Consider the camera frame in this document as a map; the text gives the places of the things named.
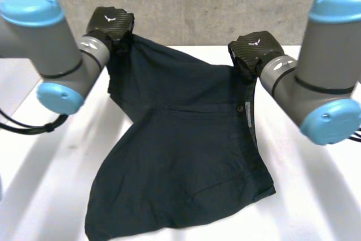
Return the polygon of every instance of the shirt tag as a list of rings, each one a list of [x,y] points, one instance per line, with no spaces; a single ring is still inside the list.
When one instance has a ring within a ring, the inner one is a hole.
[[[247,120],[248,120],[248,127],[251,128],[252,127],[252,120],[251,120],[251,116],[250,116],[250,102],[246,102],[245,106],[246,106],[246,115],[247,115]]]

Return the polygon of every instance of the white table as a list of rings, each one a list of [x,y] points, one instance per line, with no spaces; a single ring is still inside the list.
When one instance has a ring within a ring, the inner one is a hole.
[[[174,47],[212,64],[229,64],[226,46]],[[285,46],[297,58],[299,46]],[[113,145],[131,125],[109,99],[103,71],[86,104],[55,132],[37,136],[0,131],[1,241],[84,241],[90,186]],[[354,98],[361,102],[361,87]],[[316,146],[256,87],[259,151],[277,194],[210,225],[163,229],[127,241],[358,241],[361,239],[361,145]],[[27,124],[56,118],[36,90],[13,115]]]

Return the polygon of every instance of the black cable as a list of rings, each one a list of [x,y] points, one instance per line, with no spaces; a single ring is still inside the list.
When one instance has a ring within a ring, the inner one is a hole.
[[[3,112],[1,110],[1,108],[0,108],[0,114],[2,116],[4,116],[8,121],[13,122],[14,124],[17,124],[18,126],[22,126],[22,127],[26,127],[26,128],[41,128],[41,126],[27,125],[27,124],[22,124],[21,122],[16,121],[13,118],[11,118],[9,115],[7,115],[5,112]]]
[[[0,123],[1,129],[10,131],[10,132],[14,132],[14,133],[18,133],[18,134],[22,134],[22,135],[37,135],[37,134],[42,134],[42,133],[50,133],[50,132],[54,131],[55,128],[57,128],[60,125],[62,125],[63,123],[65,123],[65,121],[68,118],[68,115],[59,115],[59,117],[54,122],[50,122],[44,126],[32,126],[32,125],[27,125],[27,124],[23,124],[21,122],[15,121],[10,116],[5,114],[1,109],[0,109],[0,114],[2,116],[4,116],[7,120],[13,122],[14,124],[25,127],[25,128],[15,128],[15,127]]]

